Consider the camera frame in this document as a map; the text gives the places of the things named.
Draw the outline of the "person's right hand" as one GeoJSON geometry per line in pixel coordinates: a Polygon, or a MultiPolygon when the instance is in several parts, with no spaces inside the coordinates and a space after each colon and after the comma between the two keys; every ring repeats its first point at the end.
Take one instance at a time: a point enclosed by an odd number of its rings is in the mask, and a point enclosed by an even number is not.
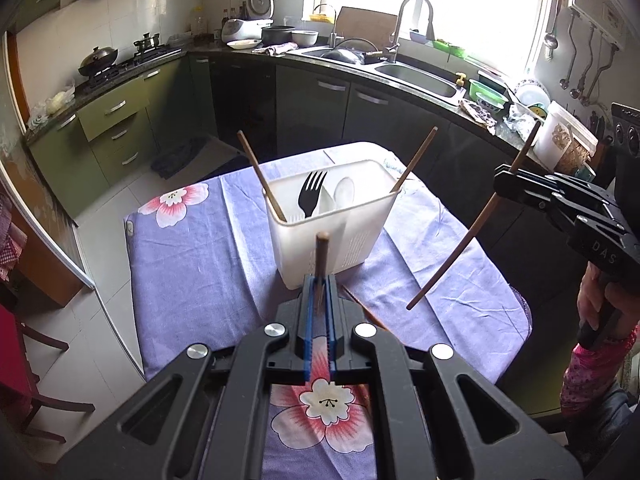
{"type": "Polygon", "coordinates": [[[599,313],[604,300],[608,300],[616,310],[620,311],[620,318],[612,329],[611,337],[626,339],[639,323],[639,296],[628,292],[620,284],[601,285],[599,278],[600,270],[592,263],[588,263],[577,297],[579,317],[595,330],[599,326],[599,313]]]}

